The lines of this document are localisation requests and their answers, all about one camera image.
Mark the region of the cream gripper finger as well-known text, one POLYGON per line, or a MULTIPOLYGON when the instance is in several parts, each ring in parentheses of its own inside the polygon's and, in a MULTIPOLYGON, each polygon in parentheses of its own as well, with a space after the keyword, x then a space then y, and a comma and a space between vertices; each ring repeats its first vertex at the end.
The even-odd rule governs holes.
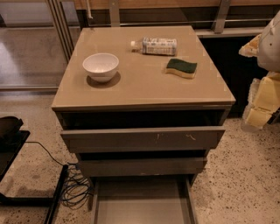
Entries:
POLYGON ((256 57, 261 35, 252 38, 246 45, 242 46, 239 54, 244 57, 256 57))
POLYGON ((248 92, 248 105, 244 109, 246 125, 262 128, 280 108, 280 73, 268 72, 253 79, 248 92))

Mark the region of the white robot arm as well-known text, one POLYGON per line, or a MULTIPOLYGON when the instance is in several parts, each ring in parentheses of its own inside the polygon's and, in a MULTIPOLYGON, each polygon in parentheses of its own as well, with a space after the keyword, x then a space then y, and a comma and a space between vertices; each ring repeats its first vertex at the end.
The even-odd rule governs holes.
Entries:
POLYGON ((262 33, 240 50, 244 57, 256 57, 257 65, 268 71, 263 78, 253 79, 248 91, 248 105, 242 119, 246 131, 261 130, 280 109, 280 11, 262 33))

